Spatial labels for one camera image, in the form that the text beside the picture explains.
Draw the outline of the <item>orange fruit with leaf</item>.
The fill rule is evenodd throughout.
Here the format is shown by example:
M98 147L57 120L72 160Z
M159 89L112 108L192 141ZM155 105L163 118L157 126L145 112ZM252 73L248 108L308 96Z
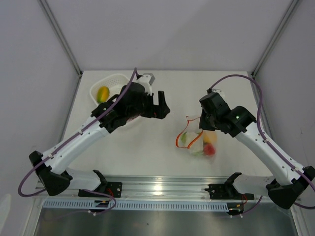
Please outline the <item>orange fruit with leaf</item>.
M215 131L203 131L203 143L212 143L215 144L217 142L217 134Z

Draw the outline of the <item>clear zip top bag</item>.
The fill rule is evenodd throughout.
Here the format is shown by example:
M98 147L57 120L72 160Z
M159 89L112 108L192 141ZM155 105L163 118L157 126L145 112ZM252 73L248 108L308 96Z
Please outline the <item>clear zip top bag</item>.
M200 118L201 116L186 116L187 124L178 134L175 145L193 156L214 157L217 153L217 133L201 129Z

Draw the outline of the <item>white cauliflower with leaves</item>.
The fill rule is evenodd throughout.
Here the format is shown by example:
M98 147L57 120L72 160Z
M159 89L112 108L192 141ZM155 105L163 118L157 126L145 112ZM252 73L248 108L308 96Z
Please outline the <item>white cauliflower with leaves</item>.
M185 131L180 136L180 143L191 155L203 155L203 131L201 132L187 132Z

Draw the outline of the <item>red orange peach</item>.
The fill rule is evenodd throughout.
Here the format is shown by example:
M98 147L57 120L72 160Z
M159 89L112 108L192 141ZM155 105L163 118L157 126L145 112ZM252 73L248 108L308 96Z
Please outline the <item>red orange peach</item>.
M211 143L206 143L203 146L203 154L206 156L213 156L216 154L216 149Z

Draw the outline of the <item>red grape bunch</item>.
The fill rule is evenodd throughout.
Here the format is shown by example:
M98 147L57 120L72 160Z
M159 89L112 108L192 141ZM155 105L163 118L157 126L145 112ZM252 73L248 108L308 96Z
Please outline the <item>red grape bunch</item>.
M138 117L129 118L129 119L127 120L127 123L132 122L132 121L135 121L135 120L137 120L137 119L138 119Z

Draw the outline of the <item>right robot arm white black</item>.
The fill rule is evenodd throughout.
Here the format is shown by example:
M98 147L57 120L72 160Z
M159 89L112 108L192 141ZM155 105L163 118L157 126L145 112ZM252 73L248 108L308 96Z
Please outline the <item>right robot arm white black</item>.
M290 209L315 177L312 166L304 167L286 154L270 137L258 129L256 118L242 106L230 109L217 92L200 100L199 127L219 130L244 144L272 173L269 177L234 173L224 183L225 194L237 198L241 194L269 197L283 209Z

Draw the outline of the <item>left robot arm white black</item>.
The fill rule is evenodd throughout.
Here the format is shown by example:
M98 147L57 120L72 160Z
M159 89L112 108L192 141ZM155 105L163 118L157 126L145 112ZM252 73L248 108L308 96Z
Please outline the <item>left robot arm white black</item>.
M109 184L100 171L76 171L70 169L69 165L89 146L126 125L131 118L164 119L170 113L164 92L158 92L157 105L153 97L139 83L123 86L120 94L113 95L92 111L72 138L44 153L32 152L29 159L48 195L56 196L69 187L78 189L80 197L108 194Z

